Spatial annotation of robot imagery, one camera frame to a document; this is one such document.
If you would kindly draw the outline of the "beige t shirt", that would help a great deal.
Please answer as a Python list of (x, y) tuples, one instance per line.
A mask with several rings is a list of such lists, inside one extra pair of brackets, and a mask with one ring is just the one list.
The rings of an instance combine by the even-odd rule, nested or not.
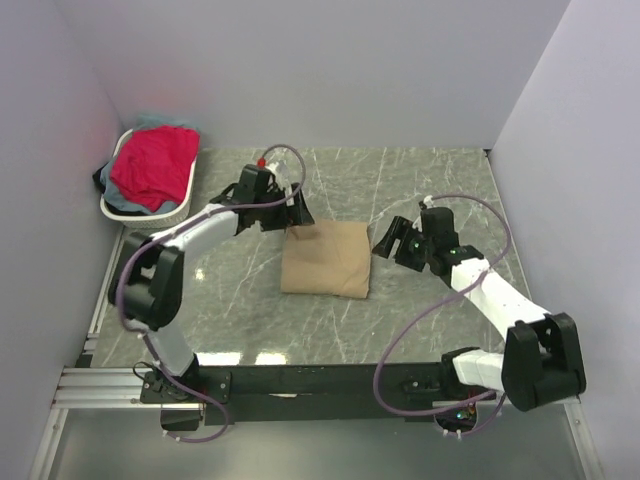
[(365, 222), (318, 219), (286, 231), (280, 288), (289, 294), (365, 299), (371, 252)]

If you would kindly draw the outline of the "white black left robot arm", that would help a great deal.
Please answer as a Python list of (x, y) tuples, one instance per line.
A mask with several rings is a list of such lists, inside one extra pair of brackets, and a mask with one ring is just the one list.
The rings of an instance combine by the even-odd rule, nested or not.
[(154, 370), (176, 401), (204, 392), (197, 355), (175, 320), (187, 264), (253, 225), (264, 232), (312, 225), (303, 185), (289, 180), (281, 162), (247, 164), (237, 182), (193, 217), (164, 231), (125, 238), (108, 300), (122, 327), (145, 342)]

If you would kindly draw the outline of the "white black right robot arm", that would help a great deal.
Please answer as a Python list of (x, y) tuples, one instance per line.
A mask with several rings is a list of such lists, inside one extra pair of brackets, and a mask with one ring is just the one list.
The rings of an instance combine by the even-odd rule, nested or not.
[(460, 399), (482, 387), (505, 394), (526, 412), (585, 392), (575, 321), (527, 299), (478, 249), (460, 244), (450, 209), (422, 207), (418, 223), (395, 217), (372, 252), (418, 272), (430, 270), (462, 293), (503, 339), (501, 353), (467, 347), (442, 355), (438, 383), (447, 397)]

